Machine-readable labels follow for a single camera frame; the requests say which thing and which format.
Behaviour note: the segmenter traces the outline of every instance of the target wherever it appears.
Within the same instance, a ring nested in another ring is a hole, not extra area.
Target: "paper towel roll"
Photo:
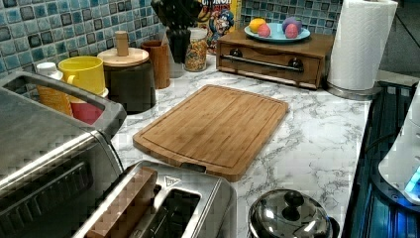
[[[390,0],[344,0],[327,81],[348,90],[373,88],[396,7]]]

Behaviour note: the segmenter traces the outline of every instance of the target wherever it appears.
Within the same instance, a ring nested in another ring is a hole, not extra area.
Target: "stainless steel toaster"
[[[237,195],[224,178],[142,161],[123,178],[74,237],[83,238],[142,167],[157,172],[156,196],[129,238],[234,238]]]
[[[13,91],[48,86],[103,109],[87,125]],[[110,143],[122,105],[42,75],[0,79],[0,237],[71,237],[96,210],[123,167]]]

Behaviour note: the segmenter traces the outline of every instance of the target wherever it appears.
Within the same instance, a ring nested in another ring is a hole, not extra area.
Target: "paper towel holder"
[[[323,80],[322,87],[327,92],[342,97],[345,99],[355,100],[355,101],[371,101],[379,95],[380,92],[382,92],[382,87],[377,83],[377,81],[374,83],[373,87],[366,90],[349,90],[344,89],[341,87],[338,87],[331,82],[327,81],[327,78]]]

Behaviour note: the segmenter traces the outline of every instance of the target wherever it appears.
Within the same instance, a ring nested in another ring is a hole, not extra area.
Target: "wooden cup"
[[[152,65],[154,66],[155,88],[163,89],[169,87],[168,45],[162,45],[161,41],[148,41],[142,43],[140,48],[149,53]]]

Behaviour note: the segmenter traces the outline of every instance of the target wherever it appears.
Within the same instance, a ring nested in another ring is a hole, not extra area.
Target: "stovetop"
[[[420,237],[420,212],[394,202],[396,191],[383,186],[377,171],[404,123],[416,85],[379,84],[382,93],[370,106],[343,237]]]

